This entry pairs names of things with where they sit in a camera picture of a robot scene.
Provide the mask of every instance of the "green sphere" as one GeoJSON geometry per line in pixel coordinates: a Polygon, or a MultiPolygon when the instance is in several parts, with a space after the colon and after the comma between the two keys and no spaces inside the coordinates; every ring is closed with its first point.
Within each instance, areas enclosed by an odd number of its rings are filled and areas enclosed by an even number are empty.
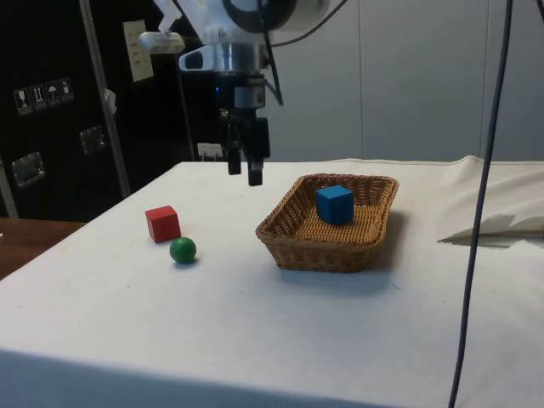
{"type": "Polygon", "coordinates": [[[195,262],[196,245],[189,238],[179,238],[170,244],[170,256],[179,264],[195,262]]]}

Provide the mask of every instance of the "blue cube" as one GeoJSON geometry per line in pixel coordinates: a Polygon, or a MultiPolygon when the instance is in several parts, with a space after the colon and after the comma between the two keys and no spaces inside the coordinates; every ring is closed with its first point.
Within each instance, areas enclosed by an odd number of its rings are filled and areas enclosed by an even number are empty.
{"type": "Polygon", "coordinates": [[[328,224],[351,223],[355,216],[354,193],[341,185],[317,190],[317,215],[328,224]]]}

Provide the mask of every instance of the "folded cloth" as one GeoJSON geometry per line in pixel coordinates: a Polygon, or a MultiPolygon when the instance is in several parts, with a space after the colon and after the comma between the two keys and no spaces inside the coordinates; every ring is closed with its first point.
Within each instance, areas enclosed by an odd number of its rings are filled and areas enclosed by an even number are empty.
{"type": "MultiPolygon", "coordinates": [[[[453,191],[442,205],[439,241],[468,245],[473,232],[482,162],[466,160],[453,167],[446,187],[453,191]]],[[[491,179],[482,218],[483,246],[510,247],[519,240],[544,247],[544,167],[529,166],[522,173],[502,172],[491,179]]]]}

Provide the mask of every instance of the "red cube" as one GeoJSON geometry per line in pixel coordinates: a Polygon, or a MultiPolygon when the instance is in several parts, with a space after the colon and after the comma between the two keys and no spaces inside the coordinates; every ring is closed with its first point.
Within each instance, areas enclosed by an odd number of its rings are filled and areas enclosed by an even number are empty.
{"type": "Polygon", "coordinates": [[[156,208],[145,212],[147,226],[154,242],[175,240],[181,237],[178,214],[168,207],[156,208]]]}

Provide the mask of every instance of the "wicker basket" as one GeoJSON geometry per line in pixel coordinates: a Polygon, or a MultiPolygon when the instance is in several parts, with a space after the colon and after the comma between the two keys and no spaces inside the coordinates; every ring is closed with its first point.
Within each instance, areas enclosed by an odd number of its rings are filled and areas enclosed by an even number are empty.
{"type": "Polygon", "coordinates": [[[314,174],[301,177],[258,226],[257,237],[282,269],[354,273],[379,253],[399,182],[387,177],[314,174]],[[340,184],[354,192],[354,222],[321,221],[316,191],[340,184]]]}

